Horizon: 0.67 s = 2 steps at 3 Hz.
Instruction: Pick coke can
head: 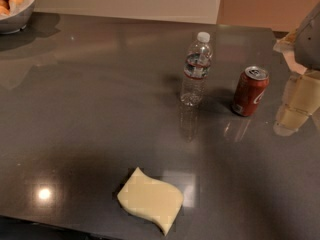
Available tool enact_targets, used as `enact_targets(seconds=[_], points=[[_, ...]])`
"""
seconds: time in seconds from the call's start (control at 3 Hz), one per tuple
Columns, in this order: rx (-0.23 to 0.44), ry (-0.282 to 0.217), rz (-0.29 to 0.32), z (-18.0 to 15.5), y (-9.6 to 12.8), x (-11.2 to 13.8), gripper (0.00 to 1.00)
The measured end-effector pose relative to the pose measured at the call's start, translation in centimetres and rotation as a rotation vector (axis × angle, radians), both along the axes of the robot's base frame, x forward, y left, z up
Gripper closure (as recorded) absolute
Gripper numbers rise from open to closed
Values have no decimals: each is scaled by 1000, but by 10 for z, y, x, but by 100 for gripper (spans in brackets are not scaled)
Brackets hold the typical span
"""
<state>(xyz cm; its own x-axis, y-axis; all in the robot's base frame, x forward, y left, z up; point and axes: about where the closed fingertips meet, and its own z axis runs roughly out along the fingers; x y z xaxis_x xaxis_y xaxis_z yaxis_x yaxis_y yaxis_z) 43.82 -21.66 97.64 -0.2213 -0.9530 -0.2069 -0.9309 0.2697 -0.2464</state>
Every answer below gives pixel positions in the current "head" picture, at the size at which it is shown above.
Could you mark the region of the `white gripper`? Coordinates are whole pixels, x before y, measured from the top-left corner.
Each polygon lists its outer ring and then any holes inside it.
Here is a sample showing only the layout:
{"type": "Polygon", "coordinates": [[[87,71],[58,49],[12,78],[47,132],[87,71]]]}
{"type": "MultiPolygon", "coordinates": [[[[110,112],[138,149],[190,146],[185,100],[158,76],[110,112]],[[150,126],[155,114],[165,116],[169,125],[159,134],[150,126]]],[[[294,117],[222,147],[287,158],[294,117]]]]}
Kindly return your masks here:
{"type": "Polygon", "coordinates": [[[273,50],[284,56],[293,72],[285,85],[273,129],[277,135],[291,136],[320,108],[320,2],[297,30],[276,41],[273,50]]]}

